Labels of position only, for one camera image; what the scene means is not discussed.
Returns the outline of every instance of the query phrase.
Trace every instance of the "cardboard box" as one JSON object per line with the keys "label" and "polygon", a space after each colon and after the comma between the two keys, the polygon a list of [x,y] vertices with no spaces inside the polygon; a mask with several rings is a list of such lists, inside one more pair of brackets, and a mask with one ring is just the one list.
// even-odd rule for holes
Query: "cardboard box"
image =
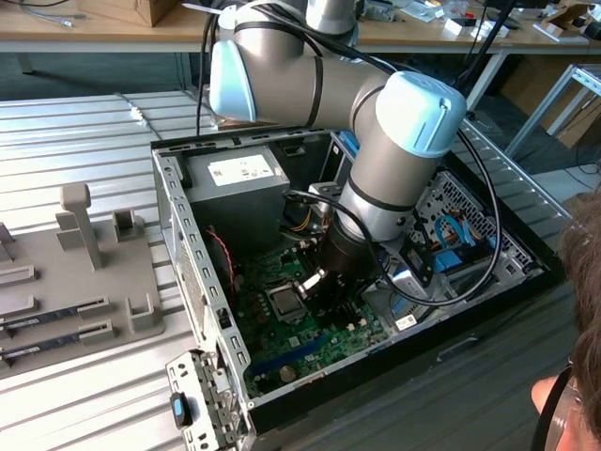
{"label": "cardboard box", "polygon": [[77,8],[142,26],[156,25],[177,0],[77,0]]}
{"label": "cardboard box", "polygon": [[576,1],[565,0],[560,4],[559,10],[540,23],[540,27],[555,38],[578,37],[580,29],[572,22],[581,16],[585,16],[592,5],[576,3]]}

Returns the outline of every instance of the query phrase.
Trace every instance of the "blue cable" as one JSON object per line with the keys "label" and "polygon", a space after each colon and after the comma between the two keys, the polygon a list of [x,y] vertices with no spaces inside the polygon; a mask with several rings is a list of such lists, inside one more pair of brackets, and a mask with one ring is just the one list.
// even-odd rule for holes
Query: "blue cable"
{"label": "blue cable", "polygon": [[461,227],[461,225],[457,222],[457,220],[453,216],[449,216],[448,214],[443,214],[442,216],[439,216],[436,219],[436,222],[434,223],[434,229],[436,230],[436,236],[438,237],[440,244],[442,244],[442,247],[447,247],[447,245],[448,245],[447,241],[444,239],[444,235],[442,234],[442,221],[443,220],[446,221],[449,224],[449,226],[451,226],[453,228],[453,230],[455,231],[455,233],[457,234],[457,237],[459,237],[461,242],[468,242],[466,240],[466,235],[464,233],[464,230]]}
{"label": "blue cable", "polygon": [[466,239],[466,243],[469,244],[471,247],[475,246],[476,241],[474,241],[471,237],[470,223],[468,222],[468,220],[464,220],[461,223],[461,225],[463,226],[463,235]]}

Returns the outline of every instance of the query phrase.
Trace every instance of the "workbench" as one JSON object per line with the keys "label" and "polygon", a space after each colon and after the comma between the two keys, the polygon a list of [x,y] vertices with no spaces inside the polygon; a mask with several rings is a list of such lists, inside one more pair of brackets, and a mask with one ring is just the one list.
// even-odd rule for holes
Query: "workbench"
{"label": "workbench", "polygon": [[[76,12],[73,2],[49,9],[52,14]],[[482,15],[478,3],[472,3],[470,10],[476,17]],[[196,53],[206,20],[204,13],[182,6],[174,8],[154,28],[86,14],[87,19],[75,20],[75,26],[68,28],[0,2],[0,52]],[[444,19],[424,23],[401,12],[397,17],[395,23],[361,21],[358,48],[367,53],[466,54],[473,43],[470,35],[458,37],[445,30]],[[591,41],[589,45],[559,44],[534,30],[534,20],[520,22],[521,29],[493,42],[489,50],[492,57],[468,98],[470,108],[482,98],[509,54],[601,54],[601,41]]]}
{"label": "workbench", "polygon": [[[195,343],[158,224],[149,143],[191,136],[195,102],[178,91],[126,99],[155,132],[118,96],[0,103],[0,220],[16,235],[54,227],[58,187],[77,181],[89,185],[92,221],[134,209],[146,221],[166,324],[164,334],[1,380],[0,449],[184,449],[164,365]],[[569,214],[467,122],[464,130],[498,195],[555,247]],[[461,145],[454,152],[475,170]],[[343,409],[286,451],[523,449],[535,419],[530,386],[564,364],[571,312],[571,291],[559,288],[479,347],[358,412]]]}

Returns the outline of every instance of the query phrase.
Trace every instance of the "table leg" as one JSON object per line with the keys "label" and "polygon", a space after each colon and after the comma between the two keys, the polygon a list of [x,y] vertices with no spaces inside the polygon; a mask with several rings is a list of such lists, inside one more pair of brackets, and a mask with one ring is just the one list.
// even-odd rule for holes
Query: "table leg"
{"label": "table leg", "polygon": [[522,143],[530,136],[534,127],[538,125],[538,122],[543,118],[543,116],[547,113],[548,108],[562,95],[563,91],[567,88],[567,86],[572,81],[572,75],[574,75],[574,71],[576,70],[576,66],[573,64],[570,65],[569,68],[565,70],[561,78],[558,82],[548,91],[548,94],[545,96],[543,101],[541,101],[540,105],[534,110],[530,119],[526,121],[524,126],[517,132],[516,136],[509,143],[505,153],[512,157],[519,150]]}
{"label": "table leg", "polygon": [[505,52],[493,54],[490,57],[485,69],[480,75],[480,78],[478,78],[478,81],[476,82],[473,89],[471,90],[470,95],[468,96],[468,110],[473,110],[482,98],[482,96],[484,96],[486,90],[490,86],[492,80],[495,78],[495,75],[497,75],[497,72],[501,68],[503,61],[505,61],[506,57],[507,53]]}
{"label": "table leg", "polygon": [[557,116],[557,119],[555,119],[555,121],[547,129],[547,133],[551,136],[554,136],[559,131],[559,129],[563,127],[565,121],[572,116],[574,110],[578,108],[578,106],[582,103],[584,98],[590,92],[591,91],[588,87],[583,86],[582,89],[578,92],[578,94],[574,96],[574,99],[570,101],[570,103],[565,107],[562,113],[559,116]]}
{"label": "table leg", "polygon": [[29,61],[28,54],[15,54],[17,56],[17,61],[19,61],[19,66],[21,67],[21,73],[34,73],[34,68],[31,66],[31,61]]}

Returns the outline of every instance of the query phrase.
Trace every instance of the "sticker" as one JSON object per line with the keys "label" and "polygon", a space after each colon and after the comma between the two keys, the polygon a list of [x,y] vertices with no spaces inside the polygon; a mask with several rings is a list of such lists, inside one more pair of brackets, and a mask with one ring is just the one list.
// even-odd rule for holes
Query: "sticker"
{"label": "sticker", "polygon": [[417,321],[413,315],[407,315],[396,321],[396,327],[398,327],[399,332],[402,332],[415,324],[417,324]]}
{"label": "sticker", "polygon": [[38,324],[38,323],[39,323],[39,319],[37,319],[37,318],[27,319],[25,321],[9,324],[7,326],[7,329],[19,329],[19,328],[22,328],[23,326],[31,326],[32,324]]}
{"label": "sticker", "polygon": [[214,162],[208,165],[208,171],[217,186],[273,176],[263,155]]}
{"label": "sticker", "polygon": [[34,352],[38,352],[38,351],[39,351],[39,346],[34,346],[33,348],[27,348],[26,350],[15,350],[14,352],[5,354],[4,358],[5,359],[14,359],[15,357],[19,357],[19,356],[25,355],[25,354],[33,354]]}

